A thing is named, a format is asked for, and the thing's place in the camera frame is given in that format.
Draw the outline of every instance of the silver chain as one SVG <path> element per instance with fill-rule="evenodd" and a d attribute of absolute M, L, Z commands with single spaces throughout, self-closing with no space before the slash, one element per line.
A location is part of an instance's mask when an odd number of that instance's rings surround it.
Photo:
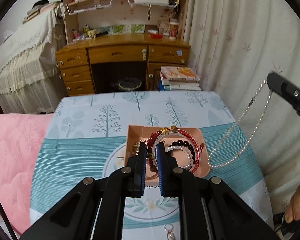
<path fill-rule="evenodd" d="M 246 143 L 244 144 L 244 146 L 241 148 L 241 150 L 239 152 L 237 152 L 237 154 L 229 161 L 222 163 L 222 164 L 218 164 L 218 165 L 211 165 L 210 164 L 210 158 L 212 156 L 212 154 L 220 147 L 221 144 L 224 143 L 224 141 L 228 138 L 229 134 L 233 131 L 234 127 L 236 127 L 238 125 L 238 123 L 241 121 L 241 119 L 245 116 L 245 114 L 248 112 L 248 110 L 250 109 L 250 106 L 253 104 L 253 102 L 256 100 L 256 96 L 260 93 L 260 91 L 262 90 L 262 88 L 266 85 L 266 80 L 264 80 L 258 90 L 256 91 L 256 93 L 254 94 L 254 96 L 252 97 L 247 109 L 244 111 L 244 113 L 240 116 L 240 118 L 229 128 L 229 130 L 226 132 L 226 134 L 223 136 L 223 138 L 221 139 L 221 141 L 218 143 L 218 145 L 208 154 L 208 165 L 211 168 L 219 168 L 219 167 L 224 167 L 228 164 L 230 164 L 231 162 L 233 162 L 236 158 L 238 158 L 243 152 L 244 150 L 247 148 L 248 144 L 251 142 L 254 134 L 256 133 L 259 124 L 261 123 L 261 120 L 263 118 L 264 113 L 266 112 L 266 109 L 268 107 L 269 101 L 271 99 L 271 95 L 272 95 L 272 90 L 269 91 L 269 95 L 267 98 L 267 102 L 265 104 L 265 107 L 263 108 L 262 114 L 258 120 L 258 123 L 256 124 L 256 127 L 254 129 L 254 131 L 252 132 L 251 136 L 249 137 L 249 139 L 246 141 Z"/>

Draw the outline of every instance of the desk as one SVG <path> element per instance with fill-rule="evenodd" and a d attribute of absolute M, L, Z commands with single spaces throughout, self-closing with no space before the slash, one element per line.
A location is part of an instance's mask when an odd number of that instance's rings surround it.
<path fill-rule="evenodd" d="M 56 52 L 60 78 L 69 96 L 100 93 L 97 84 L 105 77 L 93 69 L 110 62 L 135 62 L 146 66 L 145 88 L 156 90 L 162 65 L 186 66 L 190 45 L 183 40 L 151 39 L 149 34 L 106 35 L 79 41 Z"/>

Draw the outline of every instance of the metal bolt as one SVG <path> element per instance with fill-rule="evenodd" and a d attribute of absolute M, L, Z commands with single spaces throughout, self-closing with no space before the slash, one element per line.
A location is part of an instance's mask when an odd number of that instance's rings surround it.
<path fill-rule="evenodd" d="M 132 171 L 132 169 L 130 167 L 123 167 L 121 169 L 121 172 L 126 174 L 126 173 L 130 173 Z"/>
<path fill-rule="evenodd" d="M 220 184 L 221 183 L 221 179 L 219 177 L 212 177 L 211 181 L 214 184 Z"/>
<path fill-rule="evenodd" d="M 91 177 L 86 177 L 86 178 L 83 179 L 83 183 L 84 183 L 85 185 L 89 185 L 89 184 L 91 184 L 92 182 L 93 182 L 93 178 L 91 178 Z"/>
<path fill-rule="evenodd" d="M 180 173 L 183 173 L 183 169 L 180 168 L 180 167 L 176 167 L 173 169 L 173 172 L 176 173 L 176 174 L 180 174 Z"/>

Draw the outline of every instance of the paper cup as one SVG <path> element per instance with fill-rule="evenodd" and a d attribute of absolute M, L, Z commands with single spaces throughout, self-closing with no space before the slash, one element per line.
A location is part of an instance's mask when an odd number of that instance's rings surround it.
<path fill-rule="evenodd" d="M 178 35 L 179 23 L 170 22 L 170 39 L 175 40 Z"/>

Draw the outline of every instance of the pink bed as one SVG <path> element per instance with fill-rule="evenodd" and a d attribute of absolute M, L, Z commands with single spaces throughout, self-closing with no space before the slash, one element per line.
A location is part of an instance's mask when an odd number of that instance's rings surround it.
<path fill-rule="evenodd" d="M 30 226 L 35 162 L 53 114 L 0 114 L 0 201 L 18 234 Z"/>

